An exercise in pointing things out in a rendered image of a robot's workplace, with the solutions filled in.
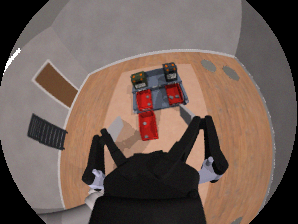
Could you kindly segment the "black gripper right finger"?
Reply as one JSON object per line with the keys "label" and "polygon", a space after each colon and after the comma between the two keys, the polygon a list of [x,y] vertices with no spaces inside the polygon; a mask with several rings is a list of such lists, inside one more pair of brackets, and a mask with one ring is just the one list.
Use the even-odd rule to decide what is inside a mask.
{"label": "black gripper right finger", "polygon": [[180,116],[188,128],[179,142],[176,141],[168,153],[153,167],[155,177],[164,180],[169,177],[180,160],[186,163],[199,131],[203,129],[205,156],[201,170],[198,171],[200,175],[199,184],[209,181],[216,183],[226,172],[229,164],[220,149],[213,119],[210,115],[206,115],[205,118],[196,116],[183,104],[179,104],[179,109]]}

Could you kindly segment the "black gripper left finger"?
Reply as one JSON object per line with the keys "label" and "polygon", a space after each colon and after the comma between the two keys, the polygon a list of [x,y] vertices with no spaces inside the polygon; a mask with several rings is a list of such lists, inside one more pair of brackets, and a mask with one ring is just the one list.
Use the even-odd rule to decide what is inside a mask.
{"label": "black gripper left finger", "polygon": [[127,181],[134,181],[138,177],[135,167],[114,143],[123,126],[121,117],[117,116],[108,129],[103,128],[100,130],[102,136],[95,135],[92,139],[88,163],[83,173],[82,181],[97,192],[104,190],[103,181],[106,177],[104,145],[107,146],[118,170]]}

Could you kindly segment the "red bin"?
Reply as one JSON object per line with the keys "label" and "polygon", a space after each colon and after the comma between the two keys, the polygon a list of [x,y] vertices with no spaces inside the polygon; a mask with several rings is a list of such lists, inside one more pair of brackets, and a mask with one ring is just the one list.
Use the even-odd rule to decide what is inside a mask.
{"label": "red bin", "polygon": [[[165,89],[167,90],[167,97],[168,97],[168,101],[169,101],[169,96],[171,95],[173,96],[173,99],[169,101],[169,105],[176,105],[176,104],[182,104],[183,103],[183,96],[182,96],[182,91],[180,89],[179,84],[170,84],[170,85],[165,85]],[[179,95],[179,98],[175,98],[175,95]]]}
{"label": "red bin", "polygon": [[[149,98],[146,98],[147,95],[150,96],[150,99]],[[138,101],[138,99],[140,99],[140,109],[139,109],[139,101]],[[148,102],[149,103],[151,102],[150,107],[148,107]],[[149,89],[149,92],[148,92],[148,89],[137,92],[137,105],[138,105],[138,109],[139,109],[140,112],[141,111],[146,111],[146,110],[153,109],[152,96],[151,96],[150,89]]]}
{"label": "red bin", "polygon": [[[153,112],[153,113],[152,113]],[[158,138],[158,131],[157,131],[157,124],[156,124],[156,117],[154,111],[148,111],[144,113],[139,113],[139,132],[143,141],[147,140],[154,140]],[[141,119],[142,117],[142,119]],[[154,120],[153,120],[154,117]],[[146,125],[143,125],[143,122],[147,122]],[[154,127],[155,124],[155,127]],[[155,132],[156,130],[156,132]],[[148,135],[148,138],[145,138],[145,135]],[[155,137],[157,136],[157,137]],[[151,137],[151,138],[149,138]],[[144,139],[143,139],[144,138]]]}

